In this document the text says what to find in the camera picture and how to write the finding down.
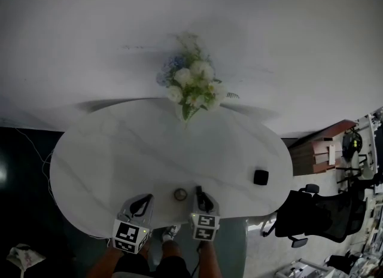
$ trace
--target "small round object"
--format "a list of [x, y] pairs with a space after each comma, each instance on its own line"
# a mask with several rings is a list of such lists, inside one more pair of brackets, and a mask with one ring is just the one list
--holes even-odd
[[174, 191], [174, 198], [177, 199], [178, 201], [183, 201], [187, 197], [187, 192], [184, 189], [177, 189]]

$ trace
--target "cable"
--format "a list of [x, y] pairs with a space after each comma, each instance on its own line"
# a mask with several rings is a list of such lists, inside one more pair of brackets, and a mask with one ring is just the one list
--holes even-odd
[[15, 129], [16, 129], [19, 133], [21, 133], [23, 136], [25, 136], [25, 137], [28, 139], [28, 141], [29, 141], [29, 142], [32, 144], [32, 146], [34, 147], [34, 149], [35, 149], [36, 153], [38, 154], [40, 160], [41, 160], [43, 163], [47, 163], [46, 161], [44, 161], [44, 160], [42, 159], [42, 156], [41, 156], [40, 153], [38, 152], [38, 150], [37, 150], [35, 144], [32, 142], [32, 140], [29, 139], [28, 136], [27, 136], [25, 133], [21, 132], [19, 129], [17, 129], [17, 128], [15, 128]]
[[39, 156], [39, 158], [40, 158], [40, 160], [41, 160], [41, 162], [42, 162], [41, 172], [42, 172], [42, 174], [45, 176], [45, 178], [47, 178], [47, 181], [48, 181], [48, 192], [49, 192], [49, 195], [51, 195], [51, 197], [52, 197], [52, 199], [53, 199], [55, 205], [57, 205], [57, 203], [56, 203], [56, 201], [55, 201], [55, 199], [54, 199], [54, 197], [53, 197], [52, 188], [50, 187], [50, 179], [49, 179], [49, 177], [48, 177], [48, 176], [45, 174], [45, 172], [44, 172], [44, 165], [45, 165], [46, 163], [47, 163], [47, 164], [50, 164], [50, 162], [48, 162], [47, 160], [48, 160], [48, 158], [49, 158], [50, 156], [52, 156], [52, 154], [53, 154], [53, 150], [52, 150], [52, 152], [47, 156], [47, 158], [46, 158], [45, 160], [43, 160], [43, 159], [42, 159], [42, 156], [41, 156], [40, 153], [38, 152], [38, 150], [37, 150], [35, 144], [32, 142], [32, 140], [31, 140], [25, 133], [21, 132], [19, 129], [17, 129], [17, 128], [15, 128], [15, 129], [16, 129], [19, 133], [21, 133], [23, 136], [25, 136], [25, 137], [27, 138], [27, 140], [32, 144], [34, 150], [36, 151], [37, 155]]
[[194, 270], [193, 270], [193, 272], [191, 274], [192, 277], [194, 276], [195, 272], [197, 271], [198, 266], [199, 266], [199, 261], [197, 263], [197, 266], [194, 268]]
[[[49, 177], [47, 176], [47, 174], [45, 174], [45, 172], [44, 172], [44, 165], [45, 165], [45, 164], [50, 164], [50, 162], [47, 161], [47, 160], [48, 160], [48, 158], [49, 158], [50, 156], [52, 156], [52, 154], [53, 154], [53, 150], [52, 150], [52, 152], [47, 156], [47, 158], [46, 158], [45, 160], [43, 160], [43, 159], [42, 159], [42, 156], [41, 156], [40, 153], [38, 152], [38, 150], [37, 150], [35, 144], [32, 142], [32, 140], [31, 140], [25, 133], [21, 132], [19, 129], [17, 129], [17, 128], [15, 128], [15, 129], [16, 129], [19, 133], [21, 133], [23, 136], [25, 136], [25, 137], [27, 138], [27, 140], [32, 144], [34, 150], [35, 150], [36, 153], [38, 154], [38, 156], [39, 156], [39, 158], [40, 158], [40, 160], [41, 160], [41, 162], [42, 162], [42, 166], [41, 166], [42, 174], [45, 176], [45, 178], [47, 178], [47, 181], [48, 181], [48, 192], [49, 192], [49, 195], [51, 195], [51, 197], [52, 197], [52, 199], [53, 199], [55, 205], [57, 205], [56, 200], [54, 199], [54, 196], [53, 196], [52, 188], [51, 188], [51, 186], [50, 186], [50, 179], [49, 179]], [[93, 237], [94, 239], [97, 239], [97, 240], [108, 239], [107, 247], [109, 246], [109, 242], [110, 242], [110, 238], [109, 238], [109, 237], [94, 237], [94, 236], [91, 236], [90, 234], [88, 234], [88, 236]]]
[[88, 234], [89, 237], [93, 237], [94, 239], [96, 240], [105, 240], [105, 239], [108, 239], [108, 243], [107, 243], [107, 248], [109, 247], [109, 242], [110, 242], [110, 238], [109, 237], [95, 237], [95, 236], [91, 236], [90, 234]]

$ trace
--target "white oval table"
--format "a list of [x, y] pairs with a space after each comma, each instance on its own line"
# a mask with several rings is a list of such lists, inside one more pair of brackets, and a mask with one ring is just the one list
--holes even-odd
[[[269, 172], [266, 186], [254, 171]], [[120, 103], [86, 115], [58, 141], [51, 188], [79, 230], [111, 237], [122, 204], [154, 195], [153, 228], [187, 222], [194, 188], [220, 204], [222, 218], [267, 215], [285, 202], [293, 167], [283, 141], [265, 126], [226, 108], [199, 111], [187, 127], [167, 99]], [[189, 196], [176, 201], [173, 192]]]

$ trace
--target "white wall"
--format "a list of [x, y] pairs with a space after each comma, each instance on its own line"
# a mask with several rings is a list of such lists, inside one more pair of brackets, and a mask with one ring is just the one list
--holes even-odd
[[0, 0], [2, 123], [66, 130], [113, 100], [163, 96], [155, 74], [185, 30], [230, 103], [281, 136], [383, 106], [383, 0]]

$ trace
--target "mesh chair back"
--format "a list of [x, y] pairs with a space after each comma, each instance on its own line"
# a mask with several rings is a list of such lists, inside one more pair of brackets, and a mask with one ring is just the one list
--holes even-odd
[[364, 221], [364, 214], [366, 213], [366, 202], [360, 200], [357, 196], [352, 199], [352, 209], [347, 228], [347, 235], [357, 233]]
[[307, 226], [305, 235], [325, 237], [337, 243], [343, 242], [348, 235], [352, 206], [351, 195], [342, 193], [324, 197], [316, 194], [312, 201], [315, 204], [312, 224]]

